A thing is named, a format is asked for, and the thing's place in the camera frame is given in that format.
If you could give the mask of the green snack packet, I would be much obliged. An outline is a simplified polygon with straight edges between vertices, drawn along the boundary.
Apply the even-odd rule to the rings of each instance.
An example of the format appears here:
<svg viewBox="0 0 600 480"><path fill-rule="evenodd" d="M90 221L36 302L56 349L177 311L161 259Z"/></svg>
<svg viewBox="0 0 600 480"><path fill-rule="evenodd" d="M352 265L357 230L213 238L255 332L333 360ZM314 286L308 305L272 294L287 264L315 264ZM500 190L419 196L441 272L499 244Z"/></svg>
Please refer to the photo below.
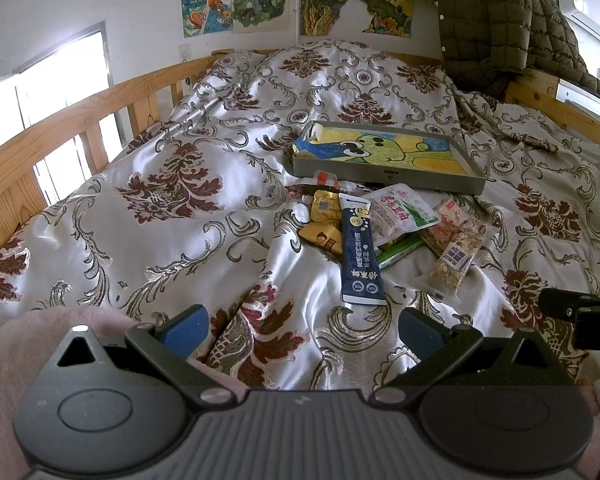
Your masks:
<svg viewBox="0 0 600 480"><path fill-rule="evenodd" d="M378 247L376 256L381 269L388 268L424 244L417 233L408 233Z"/></svg>

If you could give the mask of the wooden bed frame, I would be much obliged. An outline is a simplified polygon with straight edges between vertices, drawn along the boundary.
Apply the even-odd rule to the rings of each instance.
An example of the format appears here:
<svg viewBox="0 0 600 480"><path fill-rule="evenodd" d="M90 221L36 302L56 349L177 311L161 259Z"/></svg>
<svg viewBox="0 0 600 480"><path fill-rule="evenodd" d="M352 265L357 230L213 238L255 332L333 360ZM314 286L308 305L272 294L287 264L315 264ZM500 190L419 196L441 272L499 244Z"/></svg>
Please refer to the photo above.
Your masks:
<svg viewBox="0 0 600 480"><path fill-rule="evenodd" d="M0 146L0 249L27 221L46 207L34 166L62 144L79 138L87 166L97 174L109 164L100 122L124 110L133 136L139 136L161 119L158 95L170 92L171 104L183 99L184 84L204 76L227 50L204 58L155 70L98 92L50 115Z"/></svg>

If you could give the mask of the grey tray box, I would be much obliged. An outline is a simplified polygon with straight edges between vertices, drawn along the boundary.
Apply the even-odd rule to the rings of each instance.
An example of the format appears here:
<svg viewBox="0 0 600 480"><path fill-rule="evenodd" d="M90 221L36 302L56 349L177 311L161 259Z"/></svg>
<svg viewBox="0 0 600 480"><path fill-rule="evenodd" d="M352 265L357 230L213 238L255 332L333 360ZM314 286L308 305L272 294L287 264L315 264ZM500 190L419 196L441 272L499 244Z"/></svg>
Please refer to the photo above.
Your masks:
<svg viewBox="0 0 600 480"><path fill-rule="evenodd" d="M302 133L306 132L306 130L309 129L309 126L314 122L307 124ZM364 126L374 126L381 129L406 130L378 125ZM406 131L422 133L416 130ZM444 136L440 133L422 134L425 136L428 136L428 134ZM464 162L466 168L468 169L467 176L459 176L458 174L439 174L438 172L398 169L363 164L351 164L350 162L320 162L319 160L314 159L294 157L292 154L292 147L291 173L296 177L312 177L317 170L322 170L330 172L331 174L336 174L336 177L340 180L382 185L404 183L411 188L423 188L424 190L468 195L481 194L484 189L484 185L486 184L486 175L477 166L477 164L470 159L464 148L460 147L460 144L457 144L457 142L448 136L445 137L451 141L452 148L455 148L460 153L460 161Z"/></svg>

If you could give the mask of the nut granola bar packet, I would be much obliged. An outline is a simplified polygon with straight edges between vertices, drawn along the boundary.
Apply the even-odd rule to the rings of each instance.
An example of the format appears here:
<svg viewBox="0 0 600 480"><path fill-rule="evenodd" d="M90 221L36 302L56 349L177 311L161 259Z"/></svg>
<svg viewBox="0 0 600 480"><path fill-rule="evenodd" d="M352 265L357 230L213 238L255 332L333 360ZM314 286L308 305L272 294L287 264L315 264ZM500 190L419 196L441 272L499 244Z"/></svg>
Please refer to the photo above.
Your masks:
<svg viewBox="0 0 600 480"><path fill-rule="evenodd" d="M486 239L488 227L479 220L466 220L446 245L429 272L430 285L439 295L454 295Z"/></svg>

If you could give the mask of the orange clear snack bag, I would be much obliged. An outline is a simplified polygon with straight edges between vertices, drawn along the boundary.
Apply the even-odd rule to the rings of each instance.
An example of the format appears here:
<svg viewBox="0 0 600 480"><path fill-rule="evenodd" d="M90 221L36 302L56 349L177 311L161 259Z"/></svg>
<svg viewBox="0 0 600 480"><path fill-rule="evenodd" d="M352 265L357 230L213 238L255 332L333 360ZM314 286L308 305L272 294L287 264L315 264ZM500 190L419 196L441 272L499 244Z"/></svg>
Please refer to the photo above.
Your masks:
<svg viewBox="0 0 600 480"><path fill-rule="evenodd" d="M336 174L322 170L317 170L312 177L299 178L296 182L286 185L285 190L291 200L303 200L306 196L313 196L316 191L346 193L354 196L362 196L370 192L370 188L364 184L339 180Z"/></svg>

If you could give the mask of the floral satin bedspread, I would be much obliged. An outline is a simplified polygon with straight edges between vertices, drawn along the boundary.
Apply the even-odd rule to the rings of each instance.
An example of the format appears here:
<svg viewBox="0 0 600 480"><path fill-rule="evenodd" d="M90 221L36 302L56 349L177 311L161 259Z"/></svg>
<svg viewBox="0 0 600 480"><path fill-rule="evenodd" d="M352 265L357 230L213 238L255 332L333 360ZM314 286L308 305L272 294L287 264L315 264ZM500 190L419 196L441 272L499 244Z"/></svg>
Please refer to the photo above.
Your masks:
<svg viewBox="0 0 600 480"><path fill-rule="evenodd" d="M492 228L457 306L416 289L436 262L425 247L385 270L381 306L342 301L338 262L300 236L309 202L287 170L315 119L442 134L486 174L480 195L456 198ZM322 41L221 58L167 122L15 232L0 251L0 336L32 325L30 356L58 338L56 315L161 324L202 304L197 356L211 367L253 387L372 391L412 365L396 324L415 308L489 336L532 327L572 377L600 384L600 351L542 315L544 287L600 295L600 146L440 68Z"/></svg>

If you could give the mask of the anime girl poster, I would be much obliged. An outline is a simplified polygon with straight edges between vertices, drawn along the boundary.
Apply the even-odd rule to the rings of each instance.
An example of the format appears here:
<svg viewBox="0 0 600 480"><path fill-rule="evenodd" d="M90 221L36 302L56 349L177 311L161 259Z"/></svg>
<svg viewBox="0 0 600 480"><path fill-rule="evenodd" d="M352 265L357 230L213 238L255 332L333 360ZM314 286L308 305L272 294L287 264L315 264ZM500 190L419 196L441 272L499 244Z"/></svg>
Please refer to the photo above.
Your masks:
<svg viewBox="0 0 600 480"><path fill-rule="evenodd" d="M233 30L232 0L181 0L181 9L185 38Z"/></svg>

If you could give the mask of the olive quilted jacket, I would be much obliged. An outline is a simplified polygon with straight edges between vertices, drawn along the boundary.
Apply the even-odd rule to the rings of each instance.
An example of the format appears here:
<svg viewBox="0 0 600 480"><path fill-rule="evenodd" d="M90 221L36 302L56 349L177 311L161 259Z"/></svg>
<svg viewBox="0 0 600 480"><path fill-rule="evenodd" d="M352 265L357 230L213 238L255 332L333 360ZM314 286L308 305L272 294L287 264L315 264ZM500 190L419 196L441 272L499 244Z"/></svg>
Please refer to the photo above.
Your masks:
<svg viewBox="0 0 600 480"><path fill-rule="evenodd" d="M600 98L600 80L554 0L434 1L445 73L457 88L501 99L532 68Z"/></svg>

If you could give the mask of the white green bean snack pouch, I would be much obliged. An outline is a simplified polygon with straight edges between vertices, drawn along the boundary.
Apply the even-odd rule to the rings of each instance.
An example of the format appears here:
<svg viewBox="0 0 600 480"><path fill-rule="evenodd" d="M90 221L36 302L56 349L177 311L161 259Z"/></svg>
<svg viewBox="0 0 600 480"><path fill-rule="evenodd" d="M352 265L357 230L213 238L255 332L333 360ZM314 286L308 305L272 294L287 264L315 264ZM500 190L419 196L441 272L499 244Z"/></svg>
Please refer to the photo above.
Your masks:
<svg viewBox="0 0 600 480"><path fill-rule="evenodd" d="M440 221L420 195L404 183L380 188L364 198L370 202L370 226L376 247Z"/></svg>

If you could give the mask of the dark blue stick packet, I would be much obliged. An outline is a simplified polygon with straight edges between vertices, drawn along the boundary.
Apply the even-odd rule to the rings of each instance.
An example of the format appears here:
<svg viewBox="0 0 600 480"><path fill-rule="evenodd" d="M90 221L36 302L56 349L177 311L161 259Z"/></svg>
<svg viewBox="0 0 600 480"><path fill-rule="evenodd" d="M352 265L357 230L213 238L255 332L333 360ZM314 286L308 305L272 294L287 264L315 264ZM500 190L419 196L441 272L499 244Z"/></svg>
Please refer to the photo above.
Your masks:
<svg viewBox="0 0 600 480"><path fill-rule="evenodd" d="M342 300L347 304L381 306L386 298L374 251L370 202L343 193L338 198L342 227Z"/></svg>

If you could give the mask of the rice cracker red packet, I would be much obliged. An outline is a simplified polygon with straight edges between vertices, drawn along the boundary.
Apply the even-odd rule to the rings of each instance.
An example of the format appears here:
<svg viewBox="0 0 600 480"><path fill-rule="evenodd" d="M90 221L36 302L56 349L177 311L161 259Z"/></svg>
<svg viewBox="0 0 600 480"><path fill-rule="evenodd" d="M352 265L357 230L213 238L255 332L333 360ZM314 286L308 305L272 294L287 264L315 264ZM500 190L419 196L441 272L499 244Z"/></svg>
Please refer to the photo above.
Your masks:
<svg viewBox="0 0 600 480"><path fill-rule="evenodd" d="M434 226L420 231L420 238L437 256L441 256L462 224L471 219L471 215L460 208L452 198L442 200L434 212L439 221Z"/></svg>

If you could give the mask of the window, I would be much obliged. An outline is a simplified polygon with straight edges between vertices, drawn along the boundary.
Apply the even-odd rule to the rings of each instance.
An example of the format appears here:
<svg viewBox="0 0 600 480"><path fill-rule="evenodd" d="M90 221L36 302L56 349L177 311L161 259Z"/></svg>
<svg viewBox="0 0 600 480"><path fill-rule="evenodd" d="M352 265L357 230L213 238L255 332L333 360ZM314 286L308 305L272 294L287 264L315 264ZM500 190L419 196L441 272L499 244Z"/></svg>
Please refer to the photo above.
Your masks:
<svg viewBox="0 0 600 480"><path fill-rule="evenodd" d="M0 146L16 134L95 93L109 89L112 76L103 22L0 77ZM33 167L46 203L67 197L93 171L78 136Z"/></svg>

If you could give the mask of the frog painting tray liner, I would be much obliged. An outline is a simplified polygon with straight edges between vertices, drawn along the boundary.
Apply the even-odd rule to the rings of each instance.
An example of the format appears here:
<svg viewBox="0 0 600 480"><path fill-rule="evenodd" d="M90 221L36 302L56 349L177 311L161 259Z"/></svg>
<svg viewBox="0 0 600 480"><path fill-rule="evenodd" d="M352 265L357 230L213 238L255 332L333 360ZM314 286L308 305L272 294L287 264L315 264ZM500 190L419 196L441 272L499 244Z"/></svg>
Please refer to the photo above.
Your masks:
<svg viewBox="0 0 600 480"><path fill-rule="evenodd" d="M292 154L320 162L468 175L460 153L445 136L364 125L353 127L343 122L314 122L294 140Z"/></svg>

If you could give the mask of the gold foil snack packet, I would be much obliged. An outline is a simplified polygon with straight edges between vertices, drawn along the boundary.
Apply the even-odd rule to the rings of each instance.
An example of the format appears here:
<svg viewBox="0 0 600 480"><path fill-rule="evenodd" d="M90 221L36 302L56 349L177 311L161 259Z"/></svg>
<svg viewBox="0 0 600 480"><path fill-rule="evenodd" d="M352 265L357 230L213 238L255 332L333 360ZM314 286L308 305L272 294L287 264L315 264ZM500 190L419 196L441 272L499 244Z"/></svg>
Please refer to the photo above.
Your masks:
<svg viewBox="0 0 600 480"><path fill-rule="evenodd" d="M310 222L300 230L299 235L302 240L341 257L343 253L341 219L338 194L318 190L313 195Z"/></svg>

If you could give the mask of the pink blanket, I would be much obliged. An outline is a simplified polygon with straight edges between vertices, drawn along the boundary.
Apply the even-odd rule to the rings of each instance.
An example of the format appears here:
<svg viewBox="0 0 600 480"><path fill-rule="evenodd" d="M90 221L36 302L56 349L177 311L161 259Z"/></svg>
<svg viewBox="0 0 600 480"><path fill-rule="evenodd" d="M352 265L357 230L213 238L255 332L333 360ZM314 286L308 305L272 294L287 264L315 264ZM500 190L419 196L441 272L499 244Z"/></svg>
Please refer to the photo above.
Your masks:
<svg viewBox="0 0 600 480"><path fill-rule="evenodd" d="M12 431L12 416L41 367L76 325L86 325L98 336L114 336L135 321L114 310L57 307L27 312L0 328L0 479L20 479L29 471Z"/></svg>

